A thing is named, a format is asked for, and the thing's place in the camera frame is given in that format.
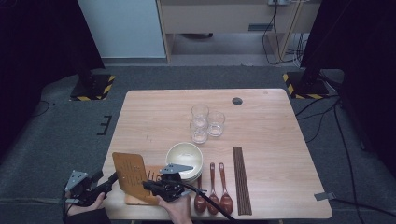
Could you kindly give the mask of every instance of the white cabinet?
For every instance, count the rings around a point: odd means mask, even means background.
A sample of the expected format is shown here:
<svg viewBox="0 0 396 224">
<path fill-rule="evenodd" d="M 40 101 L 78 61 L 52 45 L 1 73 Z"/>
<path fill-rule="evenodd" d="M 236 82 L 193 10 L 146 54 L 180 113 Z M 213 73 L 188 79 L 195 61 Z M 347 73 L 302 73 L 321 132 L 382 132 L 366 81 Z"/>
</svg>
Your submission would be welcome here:
<svg viewBox="0 0 396 224">
<path fill-rule="evenodd" d="M 78 0 L 102 58 L 165 58 L 155 0 Z"/>
</svg>

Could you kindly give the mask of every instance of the person's arm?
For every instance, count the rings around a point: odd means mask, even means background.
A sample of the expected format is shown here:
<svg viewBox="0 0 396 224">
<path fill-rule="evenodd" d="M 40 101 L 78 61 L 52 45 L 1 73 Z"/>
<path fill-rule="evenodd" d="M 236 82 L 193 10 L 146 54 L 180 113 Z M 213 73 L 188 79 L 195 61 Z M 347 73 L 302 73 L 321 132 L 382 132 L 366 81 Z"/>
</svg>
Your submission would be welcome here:
<svg viewBox="0 0 396 224">
<path fill-rule="evenodd" d="M 168 212 L 169 217 L 175 224 L 192 224 L 191 221 L 191 197 L 189 194 L 173 201 L 166 202 L 161 196 L 156 196 L 158 205 Z"/>
<path fill-rule="evenodd" d="M 66 205 L 66 224 L 110 224 L 105 208 L 100 208 L 105 198 L 101 193 L 96 201 L 88 207 L 80 207 L 73 204 Z"/>
</svg>

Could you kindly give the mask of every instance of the human hand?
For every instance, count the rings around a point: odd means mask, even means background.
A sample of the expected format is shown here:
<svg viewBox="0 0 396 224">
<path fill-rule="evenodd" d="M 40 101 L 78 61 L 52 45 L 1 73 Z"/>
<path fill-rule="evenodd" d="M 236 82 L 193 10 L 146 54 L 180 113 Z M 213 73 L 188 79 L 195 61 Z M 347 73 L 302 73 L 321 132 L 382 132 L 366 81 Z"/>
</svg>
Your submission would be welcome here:
<svg viewBox="0 0 396 224">
<path fill-rule="evenodd" d="M 156 196 L 158 205 L 168 212 L 169 217 L 175 224 L 191 224 L 191 197 L 184 195 L 170 203 L 166 202 L 161 196 Z"/>
<path fill-rule="evenodd" d="M 98 197 L 96 198 L 96 201 L 88 207 L 80 207 L 80 206 L 73 205 L 71 203 L 67 203 L 66 204 L 66 213 L 68 216 L 73 216 L 76 214 L 96 210 L 101 207 L 104 199 L 105 199 L 105 194 L 102 192 L 98 195 Z"/>
</svg>

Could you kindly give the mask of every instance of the chopsticks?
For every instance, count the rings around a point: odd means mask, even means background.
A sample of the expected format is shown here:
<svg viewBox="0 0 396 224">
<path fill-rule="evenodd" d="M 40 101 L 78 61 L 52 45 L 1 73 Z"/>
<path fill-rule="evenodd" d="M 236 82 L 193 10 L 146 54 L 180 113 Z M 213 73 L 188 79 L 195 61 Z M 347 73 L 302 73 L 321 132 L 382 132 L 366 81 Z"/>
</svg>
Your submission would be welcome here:
<svg viewBox="0 0 396 224">
<path fill-rule="evenodd" d="M 238 215 L 252 215 L 244 155 L 241 147 L 233 147 L 233 167 L 235 170 Z"/>
</svg>

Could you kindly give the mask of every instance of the wooden spoon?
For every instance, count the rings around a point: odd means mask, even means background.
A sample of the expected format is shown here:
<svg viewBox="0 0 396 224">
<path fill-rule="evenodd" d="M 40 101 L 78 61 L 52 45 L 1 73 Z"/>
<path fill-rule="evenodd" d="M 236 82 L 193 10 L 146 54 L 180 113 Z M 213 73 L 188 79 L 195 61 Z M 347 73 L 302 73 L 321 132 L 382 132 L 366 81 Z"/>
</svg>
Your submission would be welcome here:
<svg viewBox="0 0 396 224">
<path fill-rule="evenodd" d="M 215 163 L 214 162 L 210 163 L 210 181 L 212 183 L 212 193 L 210 194 L 209 199 L 212 200 L 215 204 L 220 204 L 219 198 L 216 195 L 216 191 L 215 191 Z M 215 208 L 210 203 L 207 204 L 207 210 L 212 215 L 217 214 L 219 211 L 217 208 Z"/>
<path fill-rule="evenodd" d="M 198 189 L 201 189 L 201 180 L 202 180 L 202 175 L 198 177 Z M 194 207 L 195 207 L 195 211 L 198 213 L 203 213 L 206 210 L 206 200 L 198 193 L 195 195 Z"/>
<path fill-rule="evenodd" d="M 224 164 L 221 162 L 219 164 L 220 168 L 220 176 L 221 176 L 221 184 L 223 186 L 223 196 L 220 200 L 220 206 L 227 214 L 231 214 L 233 212 L 233 199 L 231 199 L 228 191 L 225 187 L 225 174 L 224 174 Z"/>
</svg>

